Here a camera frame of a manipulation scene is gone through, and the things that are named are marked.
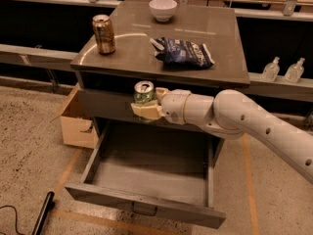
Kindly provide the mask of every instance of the orange line on floor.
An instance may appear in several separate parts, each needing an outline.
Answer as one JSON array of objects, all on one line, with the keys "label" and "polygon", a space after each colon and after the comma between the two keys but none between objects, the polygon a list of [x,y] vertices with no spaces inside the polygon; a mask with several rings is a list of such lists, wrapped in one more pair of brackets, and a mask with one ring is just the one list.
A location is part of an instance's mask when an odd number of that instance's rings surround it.
[{"label": "orange line on floor", "polygon": [[54,191],[55,199],[57,198],[57,196],[60,193],[60,191],[64,188],[64,186],[66,184],[66,181],[67,181],[67,178],[68,178],[68,175],[69,175],[70,171],[72,170],[73,166],[76,164],[76,162],[77,162],[78,158],[80,157],[82,151],[83,151],[83,148],[78,148],[78,149],[76,149],[74,151],[74,154],[73,154],[70,162],[68,163],[66,170],[63,172],[63,175],[60,178],[59,183],[58,183],[58,185],[55,188],[55,191]]},{"label": "orange line on floor", "polygon": [[178,235],[179,233],[173,233],[163,230],[157,230],[150,227],[135,225],[131,223],[121,222],[117,220],[111,220],[103,217],[91,216],[86,214],[79,214],[73,213],[68,211],[51,211],[51,216],[54,217],[61,217],[61,218],[68,218],[75,221],[82,221],[93,223],[97,225],[102,225],[110,228],[120,229],[120,230],[127,230],[130,232],[140,233],[143,235]]},{"label": "orange line on floor", "polygon": [[245,155],[246,185],[247,185],[248,203],[250,207],[252,235],[258,235],[259,229],[258,229],[258,222],[257,222],[257,211],[256,211],[253,178],[252,178],[252,170],[251,170],[251,163],[250,163],[250,151],[248,149],[246,134],[243,136],[243,150],[244,150],[244,155]]}]

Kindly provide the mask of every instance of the clear bottle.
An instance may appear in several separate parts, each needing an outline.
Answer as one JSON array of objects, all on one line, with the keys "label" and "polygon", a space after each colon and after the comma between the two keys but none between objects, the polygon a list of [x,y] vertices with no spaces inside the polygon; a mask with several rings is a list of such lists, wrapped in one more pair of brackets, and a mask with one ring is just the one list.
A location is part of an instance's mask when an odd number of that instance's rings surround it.
[{"label": "clear bottle", "polygon": [[285,80],[289,81],[289,82],[298,82],[304,72],[304,67],[303,67],[303,63],[304,63],[303,58],[300,58],[300,60],[296,63],[291,65],[286,74],[285,74]]},{"label": "clear bottle", "polygon": [[262,79],[268,82],[273,82],[280,71],[280,67],[278,65],[280,58],[275,57],[272,63],[269,63],[263,70],[263,74],[261,75]]}]

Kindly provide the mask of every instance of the crumpled bag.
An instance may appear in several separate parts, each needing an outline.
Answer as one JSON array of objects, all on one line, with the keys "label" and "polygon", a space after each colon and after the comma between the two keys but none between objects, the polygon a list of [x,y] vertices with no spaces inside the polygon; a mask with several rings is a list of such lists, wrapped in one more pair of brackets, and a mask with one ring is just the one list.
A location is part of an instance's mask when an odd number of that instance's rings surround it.
[{"label": "crumpled bag", "polygon": [[208,69],[215,63],[205,44],[167,37],[150,39],[156,48],[156,58],[165,64],[189,65],[194,69]]}]

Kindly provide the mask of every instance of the soda can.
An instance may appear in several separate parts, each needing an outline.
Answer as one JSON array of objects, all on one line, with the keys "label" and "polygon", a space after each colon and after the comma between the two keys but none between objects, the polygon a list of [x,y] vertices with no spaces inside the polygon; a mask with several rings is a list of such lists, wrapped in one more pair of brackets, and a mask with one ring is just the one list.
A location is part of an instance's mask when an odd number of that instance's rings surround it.
[{"label": "soda can", "polygon": [[114,30],[112,21],[107,15],[97,15],[92,19],[98,52],[109,54],[115,51]]},{"label": "soda can", "polygon": [[149,81],[140,81],[135,85],[134,99],[137,104],[146,104],[155,97],[155,86]]}]

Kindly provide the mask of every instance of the can lid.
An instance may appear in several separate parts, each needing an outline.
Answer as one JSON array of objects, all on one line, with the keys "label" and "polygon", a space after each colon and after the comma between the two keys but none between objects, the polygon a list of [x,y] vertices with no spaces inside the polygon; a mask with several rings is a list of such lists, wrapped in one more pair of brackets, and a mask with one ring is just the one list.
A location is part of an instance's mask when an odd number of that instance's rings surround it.
[{"label": "can lid", "polygon": [[135,85],[135,91],[138,93],[149,93],[154,90],[154,85],[150,81],[140,81]]},{"label": "can lid", "polygon": [[109,19],[110,19],[110,17],[108,15],[97,15],[97,16],[92,18],[92,20],[94,22],[105,22]]}]

